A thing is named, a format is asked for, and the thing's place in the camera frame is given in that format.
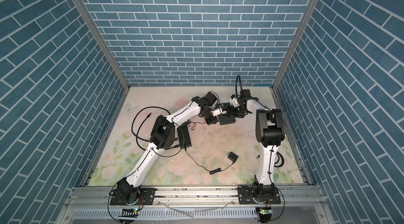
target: black mounting plate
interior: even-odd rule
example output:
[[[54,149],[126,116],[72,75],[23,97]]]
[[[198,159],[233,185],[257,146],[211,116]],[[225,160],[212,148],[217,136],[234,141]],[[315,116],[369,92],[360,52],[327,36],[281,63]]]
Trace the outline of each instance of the black mounting plate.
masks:
[[[154,194],[155,194],[155,189],[154,188],[140,188],[139,189],[139,194],[143,195],[143,199],[144,205],[152,205],[153,204],[153,200],[154,200]],[[111,202],[109,203],[110,205],[124,205],[124,206],[128,206],[125,203],[125,199],[116,196],[115,198],[111,199]]]
[[[266,203],[267,199],[270,199],[271,204],[280,204],[280,196],[279,191],[277,188],[274,188],[274,195],[273,196],[263,196],[258,197],[256,201],[253,198],[253,189],[247,186],[237,188],[238,193],[238,203],[240,205],[250,205],[250,204],[260,204],[258,202]]]

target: brick wall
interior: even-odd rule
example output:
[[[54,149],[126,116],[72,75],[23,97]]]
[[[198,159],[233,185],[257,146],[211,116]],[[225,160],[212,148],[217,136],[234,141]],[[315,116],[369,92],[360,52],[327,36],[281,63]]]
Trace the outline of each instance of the brick wall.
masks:
[[[123,88],[71,0],[0,0],[0,223],[55,221]]]
[[[404,0],[320,0],[279,86],[336,223],[404,223]]]
[[[308,0],[84,0],[131,85],[270,85]]]

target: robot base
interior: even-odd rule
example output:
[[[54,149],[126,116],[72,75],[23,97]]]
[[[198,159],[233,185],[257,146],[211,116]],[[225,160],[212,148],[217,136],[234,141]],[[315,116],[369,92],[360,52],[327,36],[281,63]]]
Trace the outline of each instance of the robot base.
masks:
[[[278,189],[274,188],[274,193],[272,195],[257,195],[257,198],[253,196],[253,189],[250,186],[242,186],[237,188],[238,192],[238,203],[240,205],[251,205],[251,204],[266,204],[269,199],[271,204],[280,204],[280,196]]]
[[[154,188],[139,188],[139,195],[143,196],[143,205],[152,205],[153,204],[153,200],[154,200],[154,194],[155,194],[155,189]],[[126,201],[123,197],[120,196],[120,194],[114,193],[114,197],[111,198],[111,201],[109,202],[110,205],[124,205],[124,206],[128,206],[126,204]]]

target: tabletop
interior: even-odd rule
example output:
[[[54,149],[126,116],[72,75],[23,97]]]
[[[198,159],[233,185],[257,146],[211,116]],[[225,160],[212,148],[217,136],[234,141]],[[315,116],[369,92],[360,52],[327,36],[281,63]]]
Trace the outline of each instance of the tabletop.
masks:
[[[275,108],[270,88],[248,87],[251,96],[258,97],[260,102]],[[203,97],[208,91],[219,95],[220,102],[229,102],[234,94],[234,87],[132,87],[125,99],[112,132],[103,149],[102,155],[94,170],[89,186],[112,186],[116,181],[129,174],[143,154],[130,130],[134,116],[144,107],[160,106],[173,113],[195,96]],[[142,125],[139,136],[149,139],[154,122],[159,115],[168,115],[162,109],[145,109],[139,113],[134,122],[134,132],[145,117],[152,115]],[[204,118],[194,116],[193,122],[205,122]],[[192,146],[187,148],[195,161],[208,170],[221,168],[231,164],[227,158],[230,151],[239,156],[238,160],[226,171],[210,175],[205,169],[197,166],[194,161],[181,150],[173,157],[158,157],[146,175],[143,185],[184,185],[184,184],[251,184],[258,170],[260,154],[259,143],[255,137],[255,112],[244,118],[236,118],[233,124],[219,123],[189,126]],[[139,140],[144,148],[147,142]],[[179,148],[164,151],[164,156],[174,155]],[[274,169],[276,184],[302,183],[300,171],[285,137],[278,150],[284,157],[284,165]]]

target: power adapter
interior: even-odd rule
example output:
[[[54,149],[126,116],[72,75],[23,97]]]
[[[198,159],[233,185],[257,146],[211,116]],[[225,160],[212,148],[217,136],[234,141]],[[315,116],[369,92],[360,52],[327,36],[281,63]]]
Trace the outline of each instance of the power adapter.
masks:
[[[230,152],[227,158],[230,159],[233,163],[235,163],[237,161],[238,156],[233,152]]]

